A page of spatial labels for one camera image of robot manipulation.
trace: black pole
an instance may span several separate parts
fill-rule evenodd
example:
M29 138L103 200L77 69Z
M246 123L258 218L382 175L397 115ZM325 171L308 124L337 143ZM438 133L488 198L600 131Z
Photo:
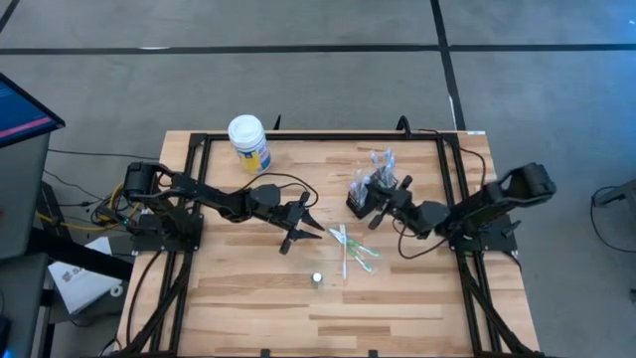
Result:
M206 182L206 174L208 172L208 162L210 161L210 151L212 148L212 139L206 138L203 144L203 154L201 156L201 163L199 165L199 182ZM201 203L196 202L193 208L192 214L199 215L201 213ZM193 253L184 253L183 265L188 265L188 270L192 266ZM179 292L177 298L177 306L175 307L175 318L172 325L172 336L170 337L169 349L174 352L179 351L179 340L181 339L181 326L183 324L183 316L186 311L186 296L188 295L188 283L190 276L185 278L185 284L182 290Z
M197 149L198 144L193 143L192 141L188 144L188 154L186 155L186 165L183 169L183 172L186 174L192 173L192 167L195 161L195 151ZM182 205L184 202L183 198L179 198L179 205ZM161 289L159 291L159 300L161 300L166 296L168 290L170 289L170 283L172 283L172 275L175 267L175 258L177 254L174 252L168 253L166 258L166 265L163 270L163 279L161 280ZM152 337L150 338L150 351L156 352L159 350L159 346L161 345L161 334L163 329L163 317L159 321L158 328L153 332Z
M55 261L124 281L130 280L130 275L132 274L131 263L60 237L49 235L45 231L36 228L31 230L29 252L46 253Z
M453 149L453 159L455 166L457 167L457 178L459 181L459 191L461 193L462 200L468 199L470 193L468 192L468 182L466 181L466 173L464 172L464 161L461 157L461 149L459 148L459 138L455 137L450 140L450 146ZM475 263L475 271L477 272L477 280L479 281L479 287L482 293L489 302L492 302L490 295L490 285L488 284L488 274L486 273L486 264L484 263L484 255L482 252L473 252L473 262ZM497 329L490 320L486 320L486 326L488 327L488 338L490 340L490 347L493 352L501 352L501 341L499 340L499 334Z
M468 264L464 262L459 266L459 276L461 277L462 287L466 287L470 290L470 292L475 297L475 300L479 303L479 305L484 310L486 317L489 321L493 323L493 325L497 328L497 330L501 333L501 337L506 342L511 352L513 353L533 353L533 351L526 347L520 340L517 338L515 333L513 333L508 325L504 321L504 319L499 315L495 307L493 307L492 303L486 298L486 296L481 291L481 287L475 281L475 278L470 274L470 269L468 268Z
M441 169L441 178L442 183L444 184L444 192L446 194L446 203L448 206L451 206L455 203L455 199L453 198L453 186L450 181L450 171L448 170L448 162L446 160L446 152L444 150L443 139L438 138L436 144L437 154L439 156L439 167ZM455 257L457 258L457 265L459 267L466 264L466 257L463 253L455 252ZM464 296L464 305L466 307L466 320L468 321L470 342L473 347L473 352L477 353L481 351L482 348L481 339L479 337L479 326L477 325L477 316L475 315L475 305L473 303L473 298L470 295L470 290L463 284L461 286L461 291Z

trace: black metal frame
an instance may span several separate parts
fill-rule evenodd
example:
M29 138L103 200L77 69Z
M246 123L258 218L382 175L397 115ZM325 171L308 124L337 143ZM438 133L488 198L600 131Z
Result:
M132 264L84 245L74 243L44 230L33 228L27 253L46 253L54 261L63 262L124 281L130 279Z
M279 128L280 121L277 121L276 128ZM455 203L453 195L453 187L451 181L450 170L448 166L448 158L445 151L445 145L452 150L453 160L455 162L457 179L459 183L460 193L463 199L469 196L468 184L466 181L466 174L461 158L461 152L459 147L459 138L455 132L411 132L408 121L405 117L401 117L397 123L397 130L403 130L403 132L395 133L321 133L321 132L307 132L307 133L268 133L267 140L381 140L381 141L397 141L397 140L421 140L421 141L434 141L437 148L437 154L439 157L440 172L442 177L442 184L448 205ZM208 168L208 162L210 160L210 151L212 143L216 140L229 140L226 134L206 134L206 133L193 133L190 137L188 145L188 154L186 158L186 165L184 171L191 174L194 166L194 157L197 147L203 143L203 155L200 163L198 180L206 180L206 172ZM195 213L200 213L200 205L196 205L193 209ZM188 272L192 264L193 253L185 253L184 266ZM466 319L468 321L468 328L470 331L470 340L473 348L473 355L475 357L535 357L543 356L538 352L533 352L526 346L524 346L515 334L508 328L504 320L497 313L496 309L492 305L490 296L490 289L488 287L488 277L486 274L486 268L483 261L483 254L481 251L473 252L473 260L475 265L475 271L477 273L477 280L473 278L472 273L468 267L467 256L464 251L455 251L455 256L458 264L458 271L460 281L462 285L462 294L464 298L464 304L466 308ZM176 254L169 253L164 269L164 277L160 291L160 302L162 305L170 305L171 302L165 302L168 292L171 289L172 273L174 271L174 262ZM154 330L150 351L148 353L141 354L129 354L126 357L177 357L179 348L179 339L181 334L181 327L183 324L183 315L185 310L185 300L188 289L187 280L185 284L180 288L180 292L177 298L177 307L175 309L174 324L170 336L170 345L167 351L159 351L161 341L161 331L163 327L163 319L160 324ZM491 351L485 351L482 347L479 326L477 322L477 316L474 306L473 298L479 303L486 315L486 321L488 325L488 335L490 340ZM500 337L507 343L512 353L503 353ZM263 349L261 351L261 357L268 357L270 355L269 350ZM378 351L373 350L369 353L370 357L378 357Z

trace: computer screen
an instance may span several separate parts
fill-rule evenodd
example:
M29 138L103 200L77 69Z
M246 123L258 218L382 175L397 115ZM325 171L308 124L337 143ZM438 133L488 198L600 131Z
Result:
M0 147L64 125L63 120L0 74Z

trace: wooden table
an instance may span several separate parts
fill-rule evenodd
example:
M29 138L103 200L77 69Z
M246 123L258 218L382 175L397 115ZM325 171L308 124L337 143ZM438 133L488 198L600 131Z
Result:
M173 170L183 170L190 133L166 134L162 163ZM486 158L487 181L494 180L486 136L468 132L459 132L458 136L462 147ZM369 151L383 151L388 146L397 157L397 178L406 174L413 178L409 187L413 201L445 203L434 143L270 141L268 144L272 154L269 170L296 175L314 186L320 200L311 209L313 217L325 227L347 224L353 238L380 251L382 258L373 261L377 272L369 275L349 260L349 279L343 284L342 249L328 233L322 233L323 240L299 241L287 256L282 256L278 247L284 234L276 228L256 219L231 224L214 210L202 209L205 232L201 249L194 256L179 355L255 356L260 349L268 348L272 355L293 356L367 356L370 349L379 350L380 356L470 356L454 253L442 245L429 255L406 261L398 255L398 234L389 217L371 231L367 224L373 216L358 221L345 206L355 171L371 168ZM450 149L446 150L458 201L454 164ZM472 193L479 187L481 162L472 154L462 154ZM214 142L210 158L209 185L232 191L252 178L241 169L228 142ZM283 184L289 180L263 177L257 183L270 182ZM285 189L283 202L297 198L300 190L293 186ZM438 240L405 238L404 250L418 252ZM155 262L141 286L132 318L133 336L155 309L165 256ZM145 254L136 259L130 287L137 285L151 257L152 254ZM498 253L488 253L485 261L494 305L522 342L538 349L519 268ZM322 288L312 286L309 279L312 272L324 275ZM118 330L122 343L132 291L128 291ZM488 350L485 319L477 307L483 346ZM168 346L172 308L166 317L163 348Z

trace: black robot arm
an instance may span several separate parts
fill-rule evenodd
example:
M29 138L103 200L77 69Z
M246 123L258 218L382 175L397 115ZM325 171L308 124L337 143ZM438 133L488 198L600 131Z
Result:
M389 214L419 239L425 239L433 229L444 237L472 238L512 209L542 204L557 190L544 166L536 163L510 171L501 180L484 185L479 192L450 208L430 201L415 206L407 190L411 181L407 175L397 188L385 188L373 181L367 184L368 200L382 208L369 224L370 229L374 230L384 215Z
M162 190L160 180L164 177L170 178L170 184ZM119 218L129 232L138 236L155 237L155 239L158 236L172 237L177 243L170 244L186 243L186 245L176 245L180 248L192 247L196 250L201 236L202 218L193 216L185 209L187 202L196 202L215 209L224 219L233 223L257 218L287 231L280 247L280 252L284 255L296 240L320 239L317 235L296 229L299 222L324 230L305 207L309 192L303 192L297 201L281 204L280 188L274 184L241 188L232 193L225 193L158 163L135 162L128 165L123 184L123 196L129 202L144 204L152 211L148 218L144 218L148 216L144 215L138 223ZM174 205L169 200L172 198L182 199L182 204ZM154 240L155 243L165 241L165 239ZM162 245L163 250L169 250L169 247L173 246Z

